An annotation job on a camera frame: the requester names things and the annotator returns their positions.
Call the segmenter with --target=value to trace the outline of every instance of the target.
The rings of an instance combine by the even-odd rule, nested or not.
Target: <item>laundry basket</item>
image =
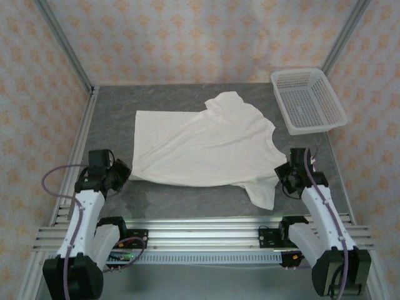
[[[293,69],[271,74],[274,94],[293,136],[321,133],[348,122],[346,113],[320,69]]]

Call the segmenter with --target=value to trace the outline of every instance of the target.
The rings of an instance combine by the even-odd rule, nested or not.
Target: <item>gray marble surface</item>
[[[292,147],[318,145],[316,169],[325,173],[338,212],[349,211],[326,134],[291,136],[275,100],[272,84],[101,87],[83,162],[87,162],[89,150],[109,148],[117,158],[132,166],[136,111],[202,111],[206,108],[205,101],[225,91],[236,91],[244,102],[254,105],[274,123],[276,129],[272,140],[282,153],[288,155]],[[274,210],[268,211],[252,205],[240,187],[179,187],[146,181],[128,181],[120,194],[107,199],[101,211],[101,217],[123,216],[126,219],[296,214],[309,213],[300,200],[286,197],[280,184],[276,188]]]

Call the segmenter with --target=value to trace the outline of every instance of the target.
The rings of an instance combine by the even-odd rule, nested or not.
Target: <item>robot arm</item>
[[[344,242],[349,254],[344,295],[361,295],[366,287],[371,257],[366,250],[357,248],[346,231],[334,207],[328,181],[322,172],[314,171],[310,153],[306,154],[306,160],[304,153],[304,148],[292,148],[289,162],[276,168],[275,172],[290,193],[297,191],[311,213],[319,237],[305,218],[299,217],[286,217],[281,221],[281,236],[294,243],[307,259],[312,267],[312,283],[320,296],[338,295],[340,278],[343,276]],[[312,184],[310,175],[323,197]]]
[[[126,238],[127,229],[122,217],[102,218],[98,222],[108,191],[120,191],[131,173],[118,159],[110,166],[109,153],[109,150],[89,151],[87,176],[82,172],[75,184],[80,205],[74,207],[57,256],[44,262],[43,274],[53,299],[64,299],[66,284],[71,299],[98,299],[103,291],[103,267],[109,253],[120,239]],[[76,238],[72,242],[76,228]]]

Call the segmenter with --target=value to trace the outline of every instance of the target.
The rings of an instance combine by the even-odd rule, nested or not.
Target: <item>white plastic basket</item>
[[[287,130],[293,136],[347,124],[346,113],[320,69],[273,72],[271,80]]]

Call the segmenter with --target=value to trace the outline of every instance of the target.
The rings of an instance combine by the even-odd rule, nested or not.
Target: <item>patterned wallpaper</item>
[[[95,85],[269,82],[321,67],[356,0],[49,0]]]
[[[32,0],[0,1],[0,299],[15,299],[88,99]],[[49,178],[57,190],[61,173]]]
[[[400,294],[400,2],[371,1],[329,80],[349,117],[331,131],[350,202]]]

